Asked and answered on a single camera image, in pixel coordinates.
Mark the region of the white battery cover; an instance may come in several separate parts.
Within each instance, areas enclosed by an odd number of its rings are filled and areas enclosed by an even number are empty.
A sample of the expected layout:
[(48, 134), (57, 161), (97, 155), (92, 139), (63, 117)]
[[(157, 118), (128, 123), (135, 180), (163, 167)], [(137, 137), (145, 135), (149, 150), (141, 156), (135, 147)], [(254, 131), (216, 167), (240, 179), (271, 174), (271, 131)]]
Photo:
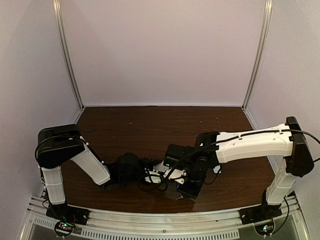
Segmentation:
[(220, 174), (221, 171), (222, 171), (222, 166), (221, 166), (221, 165), (216, 166), (216, 167), (213, 168), (212, 170), (213, 170), (213, 172), (214, 172), (215, 174)]

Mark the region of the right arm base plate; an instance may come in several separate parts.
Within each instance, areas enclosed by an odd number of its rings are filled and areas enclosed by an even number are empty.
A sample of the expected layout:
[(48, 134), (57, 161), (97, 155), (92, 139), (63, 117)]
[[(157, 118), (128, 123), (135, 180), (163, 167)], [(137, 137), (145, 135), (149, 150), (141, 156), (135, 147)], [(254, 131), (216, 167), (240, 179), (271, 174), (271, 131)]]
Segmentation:
[(243, 225), (266, 221), (282, 215), (279, 205), (257, 205), (239, 210)]

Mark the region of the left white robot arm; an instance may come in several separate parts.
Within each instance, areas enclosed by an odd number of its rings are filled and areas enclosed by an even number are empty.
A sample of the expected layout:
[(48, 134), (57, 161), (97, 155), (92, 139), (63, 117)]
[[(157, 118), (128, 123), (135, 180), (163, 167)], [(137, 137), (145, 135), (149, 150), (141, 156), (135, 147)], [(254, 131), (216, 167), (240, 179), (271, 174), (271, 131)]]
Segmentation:
[(53, 205), (66, 203), (61, 167), (68, 161), (80, 167), (92, 181), (106, 191), (134, 182), (158, 185), (163, 175), (156, 167), (159, 160), (140, 158), (127, 152), (113, 163), (105, 163), (93, 151), (76, 124), (44, 128), (37, 135), (34, 152)]

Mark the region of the white remote control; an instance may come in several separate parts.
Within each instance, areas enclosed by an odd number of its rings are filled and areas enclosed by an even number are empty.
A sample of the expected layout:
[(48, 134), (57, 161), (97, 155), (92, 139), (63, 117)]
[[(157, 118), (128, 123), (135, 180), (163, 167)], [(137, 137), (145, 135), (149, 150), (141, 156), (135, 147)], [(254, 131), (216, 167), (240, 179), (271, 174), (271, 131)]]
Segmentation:
[(168, 167), (164, 165), (164, 162), (160, 162), (159, 164), (156, 164), (153, 166), (153, 169), (156, 171), (156, 172), (161, 172), (161, 173), (164, 173), (167, 171)]

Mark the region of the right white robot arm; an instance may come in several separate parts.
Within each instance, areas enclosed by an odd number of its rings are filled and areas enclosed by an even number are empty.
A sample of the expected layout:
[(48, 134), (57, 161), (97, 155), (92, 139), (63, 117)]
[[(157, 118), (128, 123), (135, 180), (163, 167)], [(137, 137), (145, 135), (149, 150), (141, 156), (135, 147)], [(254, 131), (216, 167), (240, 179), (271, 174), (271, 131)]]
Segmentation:
[(177, 181), (177, 190), (184, 197), (195, 199), (209, 168), (235, 160), (281, 156), (281, 168), (263, 192), (261, 204), (243, 210), (244, 216), (253, 213), (271, 218), (279, 212), (283, 198), (297, 179), (309, 174), (315, 166), (306, 135), (294, 116), (287, 117), (285, 123), (260, 130), (201, 133), (194, 146), (168, 146), (163, 161), (168, 169), (163, 180)]

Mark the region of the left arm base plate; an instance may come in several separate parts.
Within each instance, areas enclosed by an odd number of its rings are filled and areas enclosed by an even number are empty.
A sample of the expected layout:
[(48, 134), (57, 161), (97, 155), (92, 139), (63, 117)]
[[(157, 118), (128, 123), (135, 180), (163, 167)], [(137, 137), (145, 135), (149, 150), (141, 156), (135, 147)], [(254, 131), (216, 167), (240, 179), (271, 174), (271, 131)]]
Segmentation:
[(90, 211), (85, 208), (79, 208), (74, 206), (61, 207), (59, 205), (53, 205), (53, 208), (49, 207), (46, 211), (46, 216), (60, 220), (72, 225), (86, 225), (89, 219)]

